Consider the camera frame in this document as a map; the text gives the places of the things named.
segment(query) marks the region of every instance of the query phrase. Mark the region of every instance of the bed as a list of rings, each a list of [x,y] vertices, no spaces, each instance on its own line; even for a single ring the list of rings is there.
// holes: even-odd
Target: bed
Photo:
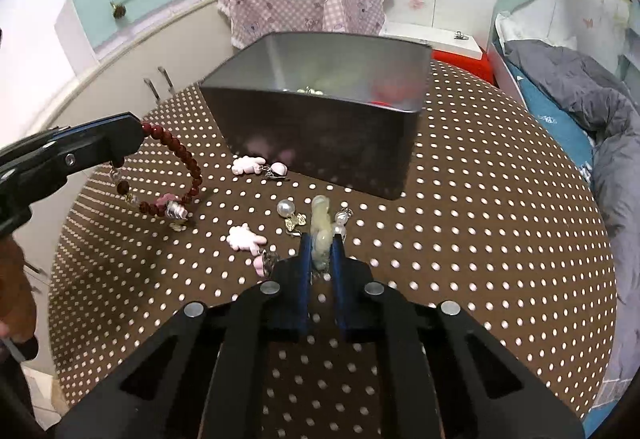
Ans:
[[[584,419],[587,437],[606,436],[640,365],[640,115],[628,87],[593,58],[541,40],[505,40],[500,18],[489,54],[501,88],[570,156],[590,185],[614,252],[616,333],[604,383]]]

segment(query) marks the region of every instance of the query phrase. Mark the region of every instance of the hand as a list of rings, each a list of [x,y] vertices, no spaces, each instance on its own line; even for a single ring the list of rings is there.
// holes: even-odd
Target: hand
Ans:
[[[24,262],[24,253],[12,237],[0,240],[0,338],[17,343],[33,337],[36,328],[36,305]]]

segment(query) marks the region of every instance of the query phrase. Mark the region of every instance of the white cabinet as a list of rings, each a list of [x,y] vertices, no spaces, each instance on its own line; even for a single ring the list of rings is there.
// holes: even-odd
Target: white cabinet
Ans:
[[[156,106],[156,99],[145,84],[145,78],[152,80],[162,99],[170,96],[158,66],[167,70],[179,91],[204,78],[231,57],[230,38],[230,28],[216,5],[202,7],[124,50],[89,83],[80,85],[82,90],[78,96],[49,126],[74,126],[127,111],[142,117]],[[60,228],[91,172],[69,176],[63,188],[32,205],[31,221],[15,232],[16,241],[24,249],[27,261],[44,270],[46,275],[50,275]],[[38,307],[36,336],[40,342],[38,357],[27,365],[55,374],[47,323],[49,279],[32,271],[27,273]]]
[[[204,78],[232,55],[230,28],[215,4],[208,4],[125,50],[57,117],[55,125],[75,126],[112,114],[144,116],[156,106],[145,83],[162,100],[170,96],[163,67],[175,90]]]
[[[31,292],[36,302],[36,338],[38,339],[39,349],[38,356],[31,361],[25,362],[25,366],[35,371],[56,375],[51,356],[51,346],[49,345],[49,286],[39,278],[30,275],[30,273],[27,273],[27,278],[31,284]]]

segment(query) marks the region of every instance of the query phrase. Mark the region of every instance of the white pillow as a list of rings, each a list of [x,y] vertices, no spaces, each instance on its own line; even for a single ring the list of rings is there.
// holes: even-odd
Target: white pillow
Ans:
[[[504,51],[504,43],[510,40],[542,40],[549,45],[568,47],[569,49],[578,49],[578,41],[575,36],[565,40],[552,40],[549,37],[541,36],[534,29],[528,28],[522,24],[522,21],[516,22],[509,12],[501,12],[495,17],[495,30],[498,32],[500,45]]]

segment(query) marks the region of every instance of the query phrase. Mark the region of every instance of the white tile floor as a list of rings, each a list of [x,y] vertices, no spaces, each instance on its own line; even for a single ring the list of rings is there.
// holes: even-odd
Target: white tile floor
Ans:
[[[34,371],[28,367],[23,367],[29,389],[31,390],[31,402],[38,424],[46,430],[60,421],[60,415],[51,404],[51,387],[53,378],[49,374]]]

